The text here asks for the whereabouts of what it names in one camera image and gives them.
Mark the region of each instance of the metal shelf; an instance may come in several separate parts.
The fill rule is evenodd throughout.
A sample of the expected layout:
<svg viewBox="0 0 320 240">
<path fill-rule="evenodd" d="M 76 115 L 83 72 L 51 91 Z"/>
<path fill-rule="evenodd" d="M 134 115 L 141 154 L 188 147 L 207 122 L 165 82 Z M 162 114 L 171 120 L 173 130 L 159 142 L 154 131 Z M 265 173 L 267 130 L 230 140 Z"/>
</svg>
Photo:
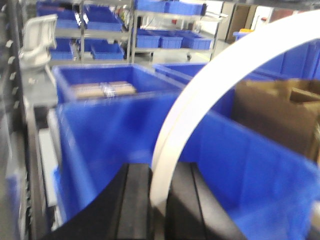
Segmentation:
<svg viewBox="0 0 320 240">
<path fill-rule="evenodd" d="M 56 37 L 65 37 L 65 38 L 77 38 L 80 39 L 80 53 L 81 60 L 53 60 L 50 62 L 50 65 L 60 65 L 60 64 L 86 64 L 86 63 L 121 63 L 121 62 L 129 62 L 130 56 L 127 54 L 127 60 L 121 61 L 96 61 L 96 60 L 85 60 L 85 38 L 97 38 L 97 39 L 113 39 L 119 41 L 127 41 L 126 52 L 131 52 L 131 35 L 132 35 L 132 24 L 133 24 L 133 0 L 55 0 L 55 2 L 60 3 L 71 3 L 71 4 L 79 4 L 80 13 L 84 12 L 84 4 L 97 4 L 97 5 L 105 5 L 105 6 L 124 6 L 128 5 L 130 7 L 129 12 L 129 25 L 128 31 L 122 28 L 122 31 L 105 31 L 105 30 L 95 30 L 95 29 L 85 29 L 85 24 L 82 15 L 80 14 L 81 26 L 80 29 L 72 29 L 72 28 L 57 28 L 55 30 Z"/>
<path fill-rule="evenodd" d="M 105 6 L 124 6 L 131 5 L 131 0 L 54 0 L 53 2 L 69 3 L 69 4 L 96 4 Z"/>
<path fill-rule="evenodd" d="M 177 52 L 177 53 L 210 53 L 213 52 L 213 49 L 191 49 L 191 48 L 135 48 L 136 53 L 153 53 L 153 52 L 162 52 L 162 51 L 168 51 L 168 52 Z"/>
<path fill-rule="evenodd" d="M 81 30 L 75 28 L 56 28 L 56 37 L 81 38 Z"/>
<path fill-rule="evenodd" d="M 128 31 L 104 31 L 104 30 L 84 30 L 85 38 L 98 38 L 98 39 L 117 39 L 127 40 L 129 38 Z"/>
<path fill-rule="evenodd" d="M 161 17 L 165 19 L 182 19 L 187 21 L 209 21 L 209 22 L 217 22 L 217 25 L 219 27 L 219 24 L 222 17 L 214 17 L 214 16 L 199 16 L 199 15 L 180 15 L 180 14 L 172 14 L 172 13 L 163 13 L 163 12 L 151 12 L 151 11 L 141 11 L 136 10 L 134 11 L 134 17 L 133 17 L 133 36 L 132 36 L 132 54 L 131 54 L 131 62 L 135 62 L 135 55 L 136 53 L 154 53 L 154 52 L 160 52 L 160 51 L 169 51 L 169 52 L 177 52 L 177 53 L 186 53 L 187 59 L 190 60 L 191 56 L 190 53 L 209 53 L 210 54 L 210 60 L 212 59 L 215 47 L 216 47 L 216 36 L 213 38 L 213 47 L 210 49 L 202 50 L 202 49 L 191 49 L 191 48 L 138 48 L 136 47 L 136 38 L 137 38 L 137 25 L 138 25 L 138 17 Z"/>
<path fill-rule="evenodd" d="M 126 64 L 127 60 L 95 60 L 95 59 L 85 59 L 83 62 L 81 60 L 51 60 L 49 65 L 77 65 L 77 64 Z"/>
<path fill-rule="evenodd" d="M 134 12 L 135 17 L 161 17 L 164 19 L 182 19 L 182 20 L 190 20 L 190 21 L 208 21 L 208 22 L 220 22 L 220 18 L 212 17 L 212 16 L 200 16 L 200 15 L 180 15 L 180 14 L 172 14 L 172 13 L 164 13 L 164 12 L 153 12 L 153 11 L 141 11 L 136 10 Z"/>
</svg>

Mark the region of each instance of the white wall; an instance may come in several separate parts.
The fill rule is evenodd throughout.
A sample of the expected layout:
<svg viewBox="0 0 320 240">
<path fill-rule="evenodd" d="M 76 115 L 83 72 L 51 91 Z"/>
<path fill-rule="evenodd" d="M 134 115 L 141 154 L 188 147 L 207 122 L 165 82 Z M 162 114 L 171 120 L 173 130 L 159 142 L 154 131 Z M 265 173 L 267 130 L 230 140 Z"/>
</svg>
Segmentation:
<svg viewBox="0 0 320 240">
<path fill-rule="evenodd" d="M 273 12 L 272 7 L 258 6 L 256 8 L 255 15 L 252 21 L 251 30 L 256 30 L 267 25 L 270 21 L 272 12 Z"/>
</svg>

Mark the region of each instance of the warehouse shelf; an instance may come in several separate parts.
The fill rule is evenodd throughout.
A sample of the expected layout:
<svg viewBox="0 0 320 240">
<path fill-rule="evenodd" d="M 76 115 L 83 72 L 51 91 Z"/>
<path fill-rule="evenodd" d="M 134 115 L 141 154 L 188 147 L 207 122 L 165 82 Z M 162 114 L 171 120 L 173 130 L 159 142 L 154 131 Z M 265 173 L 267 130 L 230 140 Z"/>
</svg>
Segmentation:
<svg viewBox="0 0 320 240">
<path fill-rule="evenodd" d="M 100 59 L 85 59 L 85 64 L 125 64 L 128 61 L 123 60 L 100 60 Z M 77 65 L 77 64 L 83 64 L 81 60 L 51 60 L 49 65 L 55 66 L 55 65 Z"/>
<path fill-rule="evenodd" d="M 170 51 L 170 52 L 177 52 L 177 53 L 213 53 L 213 49 L 209 50 L 202 50 L 202 49 L 192 49 L 192 48 L 142 48 L 136 47 L 136 53 L 152 53 L 152 52 L 161 52 L 161 51 Z"/>
<path fill-rule="evenodd" d="M 92 5 L 109 5 L 109 6 L 124 6 L 131 5 L 131 0 L 55 0 L 54 2 L 68 4 L 92 4 Z"/>
<path fill-rule="evenodd" d="M 216 47 L 216 34 L 213 36 L 213 44 L 210 49 L 202 50 L 202 49 L 192 49 L 192 48 L 140 48 L 136 47 L 137 41 L 137 26 L 138 26 L 138 17 L 161 17 L 164 19 L 175 19 L 175 20 L 187 20 L 187 21 L 209 21 L 209 22 L 216 22 L 217 28 L 221 20 L 223 19 L 222 16 L 200 16 L 200 15 L 182 15 L 182 14 L 172 14 L 172 13 L 163 13 L 163 12 L 152 12 L 152 11 L 142 11 L 142 10 L 135 10 L 133 15 L 133 36 L 132 36 L 132 53 L 131 53 L 131 62 L 135 62 L 135 54 L 136 53 L 151 53 L 151 59 L 153 57 L 154 52 L 159 51 L 168 51 L 168 52 L 185 52 L 187 55 L 187 60 L 191 59 L 190 53 L 210 53 L 210 60 L 212 59 L 215 47 Z"/>
<path fill-rule="evenodd" d="M 127 53 L 131 51 L 131 35 L 132 35 L 132 17 L 133 17 L 133 1 L 132 0 L 57 0 L 56 2 L 60 3 L 70 3 L 70 4 L 78 4 L 80 7 L 80 18 L 83 17 L 84 12 L 84 5 L 102 5 L 102 6 L 129 6 L 130 13 L 129 13 L 129 24 L 128 30 L 124 27 L 121 31 L 107 31 L 107 30 L 95 30 L 95 29 L 86 29 L 84 21 L 82 19 L 81 25 L 79 29 L 72 29 L 72 28 L 56 28 L 55 36 L 58 38 L 75 38 L 80 39 L 82 43 L 81 46 L 84 46 L 84 41 L 86 38 L 97 38 L 97 39 L 111 39 L 117 41 L 126 41 L 127 44 Z M 130 57 L 127 56 L 126 60 L 87 60 L 85 58 L 85 49 L 81 47 L 79 51 L 79 60 L 52 60 L 50 61 L 50 65 L 58 65 L 58 64 L 89 64 L 89 63 L 121 63 L 121 62 L 130 62 Z"/>
<path fill-rule="evenodd" d="M 81 30 L 73 28 L 56 28 L 56 37 L 70 37 L 70 38 L 81 38 Z"/>
<path fill-rule="evenodd" d="M 129 38 L 129 31 L 103 31 L 85 29 L 83 35 L 85 38 L 127 40 Z"/>
</svg>

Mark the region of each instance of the floor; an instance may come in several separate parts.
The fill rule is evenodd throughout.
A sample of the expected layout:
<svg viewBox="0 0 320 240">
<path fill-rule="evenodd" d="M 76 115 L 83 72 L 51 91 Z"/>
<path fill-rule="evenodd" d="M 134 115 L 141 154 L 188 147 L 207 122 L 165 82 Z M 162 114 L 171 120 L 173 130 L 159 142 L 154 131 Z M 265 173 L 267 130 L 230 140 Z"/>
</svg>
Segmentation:
<svg viewBox="0 0 320 240">
<path fill-rule="evenodd" d="M 230 44 L 218 40 L 215 47 L 214 56 L 217 56 L 224 49 L 226 49 Z M 191 63 L 206 63 L 210 61 L 210 53 L 192 53 Z M 153 64 L 159 63 L 184 63 L 188 62 L 187 55 L 185 53 L 170 53 L 170 51 L 159 51 L 153 54 L 153 61 L 151 61 L 150 54 L 136 54 L 135 63 L 145 66 L 147 68 L 152 68 Z"/>
</svg>

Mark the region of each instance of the white plastic part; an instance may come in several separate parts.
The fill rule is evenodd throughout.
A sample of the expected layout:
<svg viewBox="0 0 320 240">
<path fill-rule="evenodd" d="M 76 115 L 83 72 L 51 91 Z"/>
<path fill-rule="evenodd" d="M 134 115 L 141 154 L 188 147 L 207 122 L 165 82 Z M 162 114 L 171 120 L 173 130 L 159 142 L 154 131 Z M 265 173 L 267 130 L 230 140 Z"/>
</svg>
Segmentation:
<svg viewBox="0 0 320 240">
<path fill-rule="evenodd" d="M 57 15 L 51 14 L 29 19 L 24 27 L 20 65 L 23 69 L 45 66 L 51 59 L 49 47 L 56 48 L 55 29 Z"/>
<path fill-rule="evenodd" d="M 273 57 L 320 38 L 320 10 L 289 16 L 248 34 L 209 62 L 185 87 L 169 111 L 152 159 L 150 201 L 164 216 L 180 154 L 210 108 L 238 81 Z"/>
</svg>

